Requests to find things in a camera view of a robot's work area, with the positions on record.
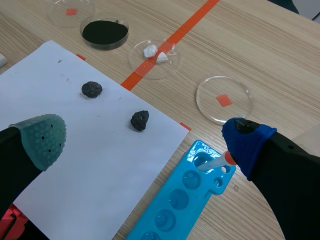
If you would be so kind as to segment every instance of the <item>orange tape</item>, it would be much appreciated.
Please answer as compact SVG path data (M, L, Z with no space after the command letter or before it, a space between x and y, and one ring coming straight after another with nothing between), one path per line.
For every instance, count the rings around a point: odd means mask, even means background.
M208 0L184 24L181 25L159 48L158 53L168 52L176 45L220 0ZM131 91L140 80L155 66L156 61L145 60L137 69L124 80L122 87Z
M189 132L191 131L191 128L188 127L187 125L185 125L183 122L180 122L180 125L181 125L182 127L185 127L187 130L189 130Z
M86 60L86 58L85 58L84 56L81 56L80 54L77 54L76 56L77 56L78 58L81 58L83 61Z

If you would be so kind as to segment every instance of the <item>petri dish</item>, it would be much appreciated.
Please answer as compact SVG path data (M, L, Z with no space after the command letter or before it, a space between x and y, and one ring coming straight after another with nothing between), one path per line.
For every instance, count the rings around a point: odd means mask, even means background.
M109 25L105 25L101 21L113 22L116 25L118 25L120 29L118 29L118 27L111 29ZM92 24L93 22L96 22L96 23L100 22L99 24L100 27L94 27L93 28L94 31L91 30L90 34L86 38L84 36L84 30L89 24ZM83 22L80 25L80 34L84 42L94 49L113 50L121 47L127 41L129 37L129 23L124 17L119 16L117 14L114 14L111 12L101 12L83 20ZM108 42L108 43L101 44L101 43L94 42L94 40L91 40L91 39L92 38L94 39L95 36L100 36L99 41Z
M231 118L247 118L254 107L247 86L228 76L203 80L196 91L196 103L204 116L219 125Z
M48 17L58 27L75 28L95 11L95 0L55 0L48 9Z
M155 57L145 58L144 49L155 45L158 52ZM157 55L166 53L167 62L156 64ZM177 71L181 63L181 52L164 40L144 40L136 42L129 52L129 64L133 71L150 80L159 80Z

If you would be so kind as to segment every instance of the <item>black rock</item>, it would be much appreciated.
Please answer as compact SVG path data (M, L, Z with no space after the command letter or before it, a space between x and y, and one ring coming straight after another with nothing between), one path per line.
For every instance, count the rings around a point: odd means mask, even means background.
M102 86L95 81L88 81L87 83L83 84L81 91L88 98L94 99L102 92Z
M138 111L135 114L133 114L130 122L136 130L142 131L146 129L148 119L149 119L148 111Z

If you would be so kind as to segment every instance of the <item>small orange square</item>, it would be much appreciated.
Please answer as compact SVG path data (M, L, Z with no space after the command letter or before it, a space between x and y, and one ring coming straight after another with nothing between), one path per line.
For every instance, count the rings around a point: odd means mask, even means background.
M227 94L222 94L220 96L217 96L216 99L218 100L218 102L221 104L223 108L232 104Z
M67 8L65 10L65 15L67 15L67 16L77 15L77 11L78 11L78 9L76 9L76 8Z

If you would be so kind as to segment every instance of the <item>wooden table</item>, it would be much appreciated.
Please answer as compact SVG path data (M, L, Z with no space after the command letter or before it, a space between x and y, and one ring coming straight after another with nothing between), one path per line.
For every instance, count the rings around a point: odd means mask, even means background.
M135 41L163 40L205 0L97 0L96 9L126 16L130 36L112 51L87 46L78 28L60 28L46 17L43 0L1 0L0 73L54 40L121 84L132 72L128 53ZM123 239L196 139L223 152L221 126L198 110L195 93L209 75L234 77L251 90L250 119L277 127L288 138L320 119L320 25L266 0L221 0L180 42L182 64L163 80L141 80L134 94L192 131L128 217L114 239ZM190 240L281 240L282 231L263 196L238 169L223 195L212 196Z

